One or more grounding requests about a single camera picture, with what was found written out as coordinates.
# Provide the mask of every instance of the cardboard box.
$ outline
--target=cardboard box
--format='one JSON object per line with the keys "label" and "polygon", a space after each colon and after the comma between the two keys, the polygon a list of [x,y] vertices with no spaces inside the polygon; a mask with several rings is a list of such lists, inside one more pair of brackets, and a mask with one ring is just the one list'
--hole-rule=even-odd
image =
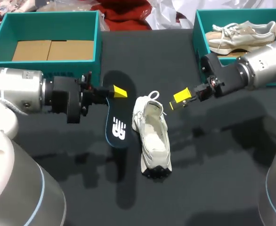
{"label": "cardboard box", "polygon": [[98,86],[101,32],[97,11],[7,13],[0,25],[0,67],[40,70],[45,78],[80,78]]}
{"label": "cardboard box", "polygon": [[19,41],[12,61],[92,60],[94,41]]}
{"label": "cardboard box", "polygon": [[[276,22],[276,8],[257,9],[217,9],[217,10],[197,10],[195,14],[195,24],[193,30],[193,46],[195,57],[200,68],[200,58],[210,53],[205,34],[212,31],[212,25],[226,26],[230,23],[241,24],[250,21],[253,24],[267,24],[270,21]],[[220,62],[227,65],[236,60],[243,53],[231,53],[228,56],[220,56]],[[200,70],[201,79],[206,82],[205,75]]]}

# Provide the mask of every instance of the white sneaker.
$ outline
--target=white sneaker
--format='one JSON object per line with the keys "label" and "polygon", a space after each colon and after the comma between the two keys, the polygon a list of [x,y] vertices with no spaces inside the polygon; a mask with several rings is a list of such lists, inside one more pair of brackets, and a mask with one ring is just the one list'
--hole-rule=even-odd
{"label": "white sneaker", "polygon": [[206,33],[209,49],[221,55],[228,55],[236,49],[248,52],[274,42],[276,23],[252,24],[246,21],[242,24],[228,24],[225,27],[212,26],[213,32]]}
{"label": "white sneaker", "polygon": [[134,106],[132,128],[142,141],[141,172],[153,178],[171,173],[170,142],[163,106],[156,99],[158,91],[138,97]]}

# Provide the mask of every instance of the teal box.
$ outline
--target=teal box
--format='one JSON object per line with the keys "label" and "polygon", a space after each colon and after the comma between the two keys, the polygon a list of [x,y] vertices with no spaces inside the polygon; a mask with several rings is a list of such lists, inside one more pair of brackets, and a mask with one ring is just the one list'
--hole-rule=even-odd
{"label": "teal box", "polygon": [[[241,24],[250,21],[253,24],[267,24],[270,21],[276,22],[276,8],[259,9],[216,9],[197,10],[195,14],[195,24],[193,30],[193,46],[195,57],[200,68],[200,58],[210,53],[205,37],[207,32],[212,31],[212,25],[224,27],[231,23]],[[220,59],[222,65],[227,65],[235,61],[235,57],[223,57]],[[202,82],[206,82],[206,77],[202,72]]]}
{"label": "teal box", "polygon": [[[92,60],[12,61],[18,41],[92,40]],[[101,31],[98,11],[7,13],[0,25],[0,67],[40,70],[45,78],[80,78],[92,72],[92,85],[99,85]]]}

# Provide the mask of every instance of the new balance logo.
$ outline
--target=new balance logo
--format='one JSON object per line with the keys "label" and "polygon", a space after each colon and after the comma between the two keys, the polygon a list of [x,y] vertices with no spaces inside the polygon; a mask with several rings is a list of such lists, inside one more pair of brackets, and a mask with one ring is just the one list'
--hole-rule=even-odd
{"label": "new balance logo", "polygon": [[121,122],[120,120],[113,118],[113,127],[112,127],[112,133],[114,137],[118,137],[120,140],[125,139],[125,124]]}

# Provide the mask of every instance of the red fabric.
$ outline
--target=red fabric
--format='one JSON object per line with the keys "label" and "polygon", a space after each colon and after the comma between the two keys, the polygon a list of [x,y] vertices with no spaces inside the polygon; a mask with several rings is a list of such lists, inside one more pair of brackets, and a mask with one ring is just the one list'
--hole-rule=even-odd
{"label": "red fabric", "polygon": [[151,12],[147,0],[97,0],[100,4],[91,10],[100,10],[110,31],[149,30],[145,22]]}

